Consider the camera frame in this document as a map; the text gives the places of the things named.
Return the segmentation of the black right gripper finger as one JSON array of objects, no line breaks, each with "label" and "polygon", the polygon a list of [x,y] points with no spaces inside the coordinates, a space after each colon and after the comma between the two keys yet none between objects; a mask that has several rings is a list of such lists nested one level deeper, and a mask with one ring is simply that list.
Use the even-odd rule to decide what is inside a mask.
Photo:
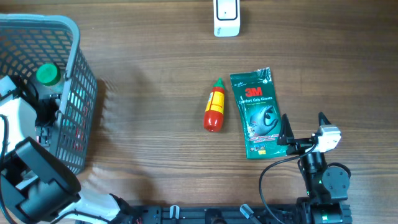
[{"label": "black right gripper finger", "polygon": [[319,112],[318,114],[318,123],[319,126],[330,125],[331,122],[327,119],[323,112]]},{"label": "black right gripper finger", "polygon": [[294,134],[287,114],[282,115],[281,128],[277,144],[280,146],[293,145],[295,143]]}]

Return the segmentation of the green-lid spice jar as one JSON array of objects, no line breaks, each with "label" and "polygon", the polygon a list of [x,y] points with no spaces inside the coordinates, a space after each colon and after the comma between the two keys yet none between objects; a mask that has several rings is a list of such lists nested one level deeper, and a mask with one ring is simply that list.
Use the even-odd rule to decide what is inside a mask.
[{"label": "green-lid spice jar", "polygon": [[37,81],[49,90],[61,94],[65,80],[61,70],[53,63],[45,63],[36,71]]}]

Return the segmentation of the green 3M gloves packet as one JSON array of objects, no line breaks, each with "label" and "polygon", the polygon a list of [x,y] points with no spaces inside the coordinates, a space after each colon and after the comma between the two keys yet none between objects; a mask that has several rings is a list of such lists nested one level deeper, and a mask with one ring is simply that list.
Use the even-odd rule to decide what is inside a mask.
[{"label": "green 3M gloves packet", "polygon": [[281,114],[269,67],[230,75],[231,87],[243,127],[247,159],[272,159],[286,155],[277,144]]}]

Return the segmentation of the red chili sauce bottle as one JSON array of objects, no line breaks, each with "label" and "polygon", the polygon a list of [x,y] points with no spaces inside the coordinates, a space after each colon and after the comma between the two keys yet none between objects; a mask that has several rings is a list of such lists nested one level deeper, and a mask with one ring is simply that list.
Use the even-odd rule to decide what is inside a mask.
[{"label": "red chili sauce bottle", "polygon": [[203,127],[209,132],[218,132],[223,126],[224,91],[222,78],[213,85],[203,118]]}]

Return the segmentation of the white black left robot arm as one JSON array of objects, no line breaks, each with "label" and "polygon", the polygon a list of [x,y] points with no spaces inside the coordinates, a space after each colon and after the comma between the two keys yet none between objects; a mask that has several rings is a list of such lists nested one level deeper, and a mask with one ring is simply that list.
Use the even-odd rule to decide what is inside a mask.
[{"label": "white black left robot arm", "polygon": [[1,211],[9,223],[134,223],[126,201],[81,187],[75,174],[35,140],[29,89],[1,78]]}]

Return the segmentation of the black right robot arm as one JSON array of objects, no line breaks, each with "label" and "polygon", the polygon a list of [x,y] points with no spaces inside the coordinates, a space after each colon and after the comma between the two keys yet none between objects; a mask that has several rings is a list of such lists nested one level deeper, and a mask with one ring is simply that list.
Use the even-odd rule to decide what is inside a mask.
[{"label": "black right robot arm", "polygon": [[336,148],[341,131],[326,116],[318,114],[318,130],[309,138],[295,138],[286,114],[282,116],[278,145],[287,146],[288,156],[299,156],[298,167],[307,196],[297,199],[301,223],[349,224],[353,222],[348,199],[351,171],[338,162],[327,163],[325,154]]}]

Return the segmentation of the white barcode scanner box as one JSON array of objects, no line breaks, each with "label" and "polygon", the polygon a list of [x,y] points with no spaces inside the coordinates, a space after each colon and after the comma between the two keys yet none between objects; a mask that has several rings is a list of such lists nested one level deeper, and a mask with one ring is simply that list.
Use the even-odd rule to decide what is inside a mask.
[{"label": "white barcode scanner box", "polygon": [[240,0],[213,0],[214,35],[235,37],[241,27]]}]

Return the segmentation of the grey plastic mesh basket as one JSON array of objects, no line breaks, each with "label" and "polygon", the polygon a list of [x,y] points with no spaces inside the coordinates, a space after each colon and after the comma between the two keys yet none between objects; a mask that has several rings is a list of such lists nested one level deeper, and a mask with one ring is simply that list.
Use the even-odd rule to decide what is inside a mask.
[{"label": "grey plastic mesh basket", "polygon": [[72,172],[85,167],[98,86],[80,49],[80,30],[65,16],[1,14],[1,76],[25,85],[45,63],[60,70],[65,84],[58,100],[49,148]]}]

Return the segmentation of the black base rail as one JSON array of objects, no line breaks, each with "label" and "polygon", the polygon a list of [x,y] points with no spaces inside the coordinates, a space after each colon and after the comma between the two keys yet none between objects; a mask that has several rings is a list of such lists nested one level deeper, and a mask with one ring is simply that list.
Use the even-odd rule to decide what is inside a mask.
[{"label": "black base rail", "polygon": [[264,207],[246,204],[240,207],[137,207],[141,217],[136,223],[353,223],[349,205],[301,204],[270,205],[272,215]]}]

